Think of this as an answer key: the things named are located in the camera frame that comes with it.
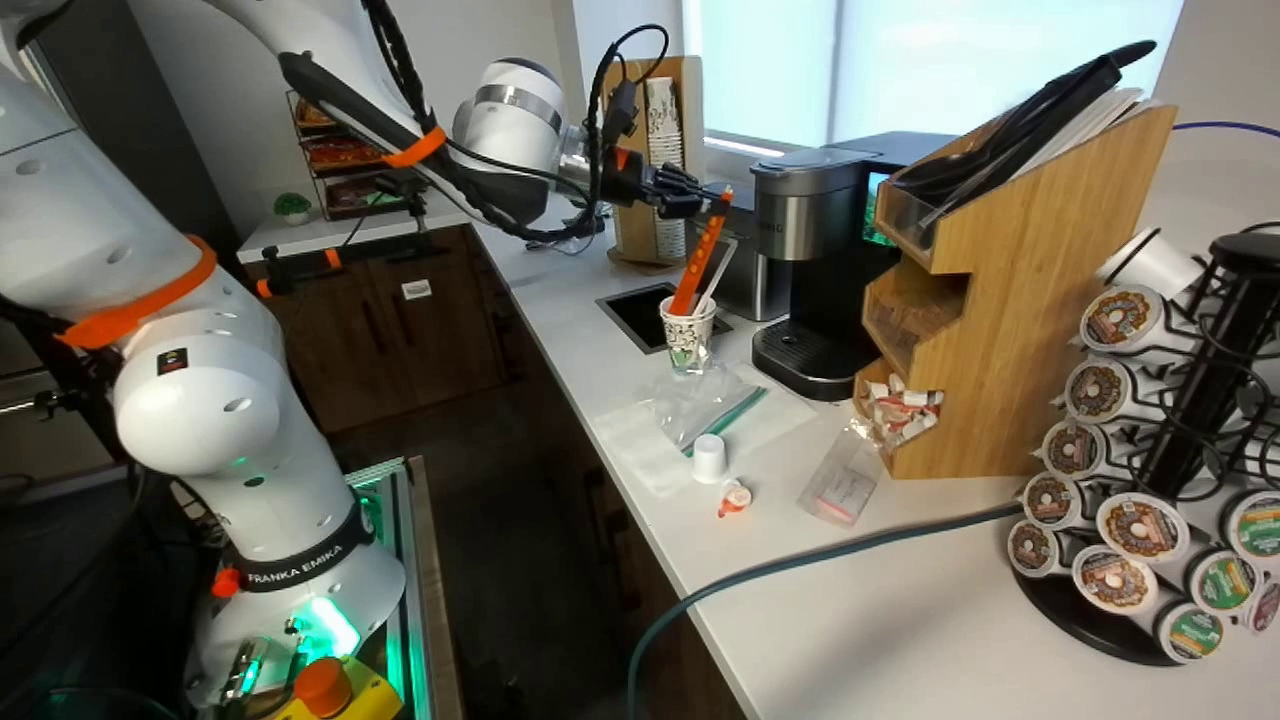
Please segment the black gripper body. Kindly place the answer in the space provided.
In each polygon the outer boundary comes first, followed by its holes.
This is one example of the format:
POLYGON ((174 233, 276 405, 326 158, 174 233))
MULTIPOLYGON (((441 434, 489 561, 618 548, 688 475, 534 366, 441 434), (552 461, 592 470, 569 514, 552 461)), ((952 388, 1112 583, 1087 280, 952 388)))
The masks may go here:
POLYGON ((701 183, 677 165, 654 165, 645 152, 598 141, 598 195, 610 204, 650 204, 662 221, 696 217, 701 183))

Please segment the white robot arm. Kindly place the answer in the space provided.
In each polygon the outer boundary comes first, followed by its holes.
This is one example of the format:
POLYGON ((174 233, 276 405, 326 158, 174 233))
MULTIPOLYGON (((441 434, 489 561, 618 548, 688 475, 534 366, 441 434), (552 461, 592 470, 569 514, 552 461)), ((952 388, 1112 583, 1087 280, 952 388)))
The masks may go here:
MULTIPOLYGON (((588 173, 566 178, 566 93, 534 60, 495 60, 441 126, 388 0, 207 5, 384 169, 456 190, 520 242, 592 235, 605 204, 640 202, 665 217, 720 204, 709 183, 619 144, 627 104, 583 119, 588 173)), ((347 655, 398 611, 405 564, 373 542, 310 421, 276 317, 16 66, 0 69, 0 298, 53 317, 61 343, 120 362, 126 452, 185 479, 228 537, 242 583, 196 615, 194 704, 272 691, 295 659, 347 655)))

